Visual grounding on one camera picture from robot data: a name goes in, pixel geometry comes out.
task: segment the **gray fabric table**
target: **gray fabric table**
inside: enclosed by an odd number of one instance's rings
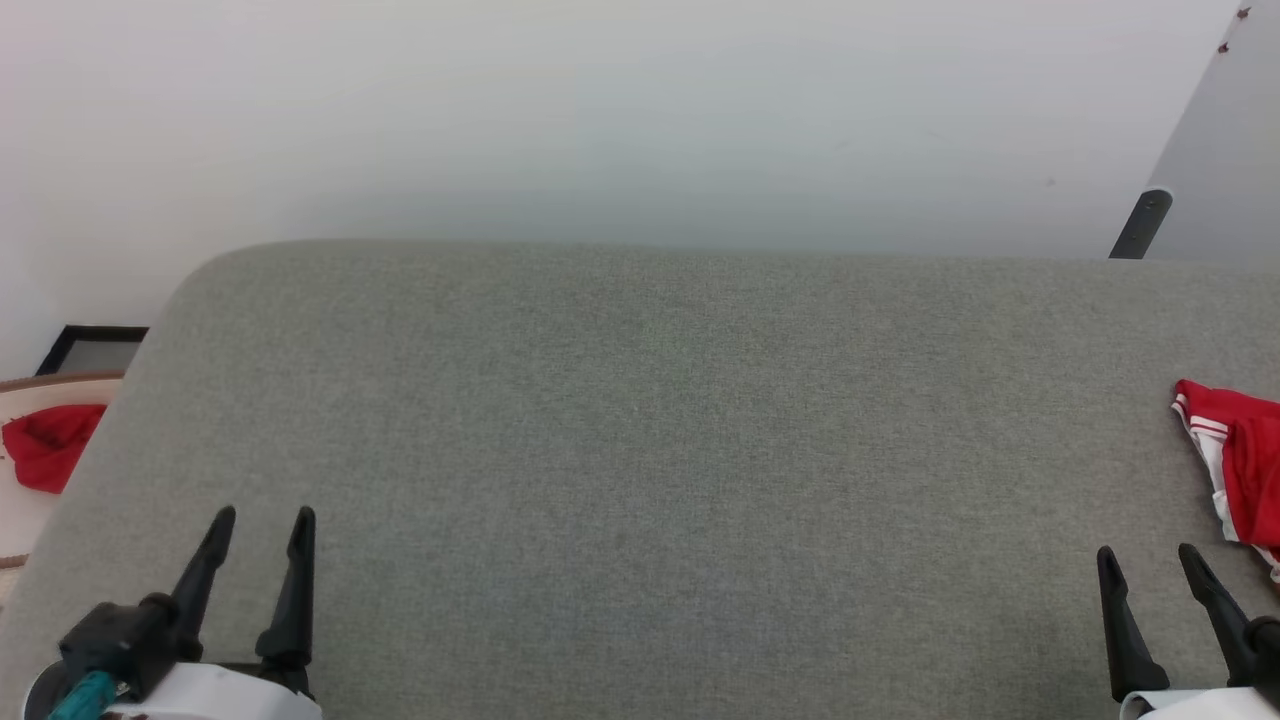
[[[1169,410],[1280,397],[1280,282],[1152,263],[332,242],[197,272],[0,616],[0,717],[93,602],[239,523],[251,660],[319,515],[326,717],[1110,717],[1094,552],[1175,684],[1247,612]]]

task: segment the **red towel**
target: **red towel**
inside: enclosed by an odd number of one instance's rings
[[[0,427],[18,482],[54,495],[63,492],[105,410],[106,405],[63,405]]]
[[[1229,541],[1252,544],[1280,582],[1280,402],[1180,380],[1174,410],[1208,466]]]

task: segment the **black frame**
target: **black frame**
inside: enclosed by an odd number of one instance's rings
[[[77,342],[142,342],[147,328],[106,327],[106,325],[67,325],[49,348],[49,355],[40,364],[36,375],[51,375],[61,369],[63,363]]]

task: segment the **teal cable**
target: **teal cable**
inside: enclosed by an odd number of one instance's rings
[[[97,720],[115,702],[115,680],[101,670],[95,670],[58,703],[49,720]]]

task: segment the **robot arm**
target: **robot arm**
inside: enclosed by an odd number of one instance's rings
[[[1280,720],[1280,620],[1253,621],[1190,544],[1178,547],[1178,557],[1192,596],[1208,614],[1222,657],[1226,688],[1169,689],[1169,675],[1152,660],[1129,609],[1129,584],[1110,547],[1098,550],[1098,585],[1102,589],[1102,624],[1111,670],[1111,697],[1121,703],[1121,720]]]
[[[236,510],[224,507],[174,587],[134,607],[90,611],[59,642],[61,660],[36,679],[24,720],[319,720],[311,662],[315,512],[298,511],[289,569],[271,625],[257,639],[259,662],[201,662],[200,626],[214,574],[227,559]]]

